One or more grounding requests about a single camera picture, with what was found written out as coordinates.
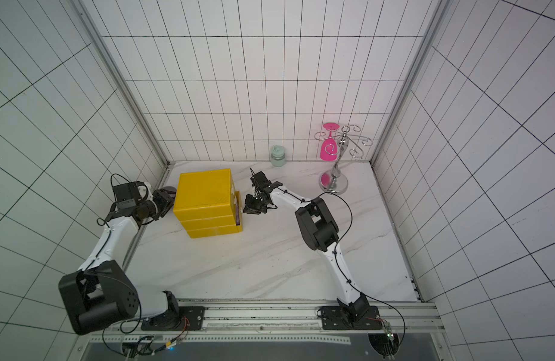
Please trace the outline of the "yellow bottom drawer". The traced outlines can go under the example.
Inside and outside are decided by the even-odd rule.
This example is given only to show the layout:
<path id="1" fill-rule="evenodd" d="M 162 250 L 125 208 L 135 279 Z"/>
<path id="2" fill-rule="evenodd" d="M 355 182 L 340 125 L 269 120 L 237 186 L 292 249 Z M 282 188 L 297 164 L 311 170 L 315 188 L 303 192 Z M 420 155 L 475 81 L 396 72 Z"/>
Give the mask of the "yellow bottom drawer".
<path id="1" fill-rule="evenodd" d="M 192 239 L 213 236 L 225 236 L 243 231 L 242 214 L 240 209 L 240 192 L 236 194 L 235 217 L 220 216 L 215 218 L 187 221 L 184 229 Z"/>

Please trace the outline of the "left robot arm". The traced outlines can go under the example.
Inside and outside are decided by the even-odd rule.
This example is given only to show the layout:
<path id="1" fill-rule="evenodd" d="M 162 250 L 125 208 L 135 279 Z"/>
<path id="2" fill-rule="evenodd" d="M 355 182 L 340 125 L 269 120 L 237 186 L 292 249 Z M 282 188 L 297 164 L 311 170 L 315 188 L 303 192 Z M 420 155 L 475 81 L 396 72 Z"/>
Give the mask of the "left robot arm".
<path id="1" fill-rule="evenodd" d="M 181 324 L 181 311 L 170 291 L 141 293 L 123 264 L 140 228 L 164 218 L 175 204 L 176 189 L 152 190 L 147 182 L 113 186 L 114 201 L 92 253 L 80 268 L 64 275 L 59 293 L 71 327 L 78 335 L 101 331 L 128 320 L 145 326 Z"/>

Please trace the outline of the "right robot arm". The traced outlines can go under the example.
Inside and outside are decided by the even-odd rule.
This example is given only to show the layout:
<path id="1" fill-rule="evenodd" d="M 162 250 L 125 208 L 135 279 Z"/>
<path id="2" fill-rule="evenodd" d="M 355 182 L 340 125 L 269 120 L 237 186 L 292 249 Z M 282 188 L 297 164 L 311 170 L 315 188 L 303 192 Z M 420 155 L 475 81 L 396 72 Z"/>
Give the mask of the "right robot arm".
<path id="1" fill-rule="evenodd" d="M 327 203 L 321 197 L 307 199 L 291 193 L 281 182 L 270 181 L 261 171 L 254 172 L 250 180 L 253 194 L 246 195 L 244 213 L 265 214 L 270 209 L 293 209 L 302 240 L 327 265 L 331 281 L 338 289 L 338 305 L 331 308 L 331 325 L 341 329 L 384 329 L 384 321 L 377 309 L 370 306 L 368 296 L 351 279 L 342 252 L 338 250 L 341 240 L 339 226 Z"/>

